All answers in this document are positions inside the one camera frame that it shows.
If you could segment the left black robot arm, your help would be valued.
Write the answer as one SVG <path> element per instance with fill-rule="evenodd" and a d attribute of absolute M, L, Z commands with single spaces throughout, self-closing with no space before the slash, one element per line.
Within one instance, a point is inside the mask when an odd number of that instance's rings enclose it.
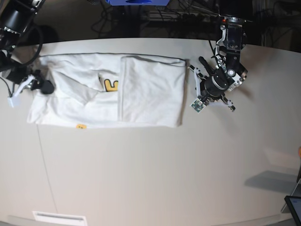
<path fill-rule="evenodd" d="M 223 105 L 235 111 L 233 102 L 226 98 L 225 93 L 239 87 L 248 73 L 240 56 L 246 45 L 243 25 L 252 20 L 253 3 L 250 0 L 220 0 L 217 8 L 216 44 L 211 48 L 216 66 L 210 66 L 202 56 L 198 60 L 207 75 L 197 67 L 189 66 L 194 72 L 197 94 L 191 107 L 198 113 L 209 105 Z"/>

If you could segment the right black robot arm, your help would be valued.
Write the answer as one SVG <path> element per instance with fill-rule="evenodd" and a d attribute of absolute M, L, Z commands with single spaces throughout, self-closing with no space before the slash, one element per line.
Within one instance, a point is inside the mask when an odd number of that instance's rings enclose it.
<path fill-rule="evenodd" d="M 42 94 L 49 95 L 55 90 L 52 82 L 46 80 L 40 70 L 29 68 L 38 58 L 44 43 L 42 30 L 33 22 L 44 3 L 43 0 L 9 0 L 3 6 L 4 1 L 0 2 L 3 10 L 0 14 L 0 80 L 5 83 L 10 99 L 17 96 L 16 84 L 19 85 L 19 92 L 38 89 Z M 12 53 L 19 41 L 33 30 L 39 35 L 35 54 L 26 63 L 13 60 Z"/>

